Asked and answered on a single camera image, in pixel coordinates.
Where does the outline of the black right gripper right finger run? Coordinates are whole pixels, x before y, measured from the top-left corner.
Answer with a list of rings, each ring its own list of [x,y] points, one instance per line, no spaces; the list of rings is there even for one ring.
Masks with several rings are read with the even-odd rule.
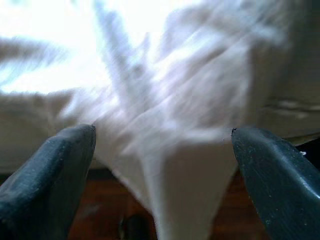
[[[320,240],[320,170],[289,141],[261,128],[234,128],[233,152],[271,240]]]

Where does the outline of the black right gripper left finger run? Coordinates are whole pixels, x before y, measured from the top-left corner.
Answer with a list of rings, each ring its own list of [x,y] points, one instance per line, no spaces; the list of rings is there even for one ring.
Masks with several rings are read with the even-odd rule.
[[[0,185],[0,240],[67,240],[96,147],[82,124],[48,138]]]

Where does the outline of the bed with beige sheet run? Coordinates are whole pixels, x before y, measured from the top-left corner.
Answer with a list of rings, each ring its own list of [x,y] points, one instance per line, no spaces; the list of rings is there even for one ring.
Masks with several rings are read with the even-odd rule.
[[[208,240],[233,128],[320,135],[320,0],[0,0],[0,173],[79,124],[159,240]]]

